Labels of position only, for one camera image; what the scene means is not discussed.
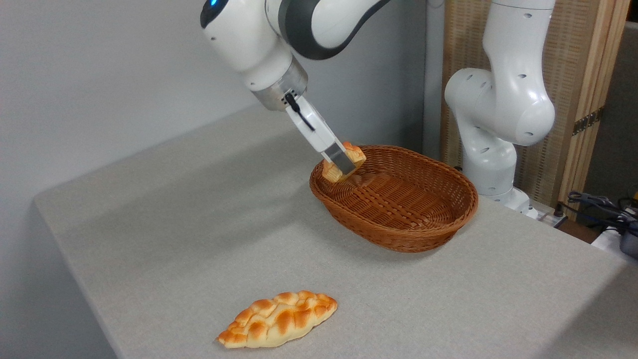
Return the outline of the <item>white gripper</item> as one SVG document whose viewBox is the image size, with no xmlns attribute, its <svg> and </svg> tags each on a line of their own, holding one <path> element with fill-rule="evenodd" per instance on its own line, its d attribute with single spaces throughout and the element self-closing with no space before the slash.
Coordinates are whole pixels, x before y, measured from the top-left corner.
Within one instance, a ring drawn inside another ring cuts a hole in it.
<svg viewBox="0 0 638 359">
<path fill-rule="evenodd" d="M 350 177 L 358 169 L 358 147 L 342 143 L 303 95 L 284 96 L 286 112 L 315 152 L 324 156 L 324 177 Z"/>
</svg>

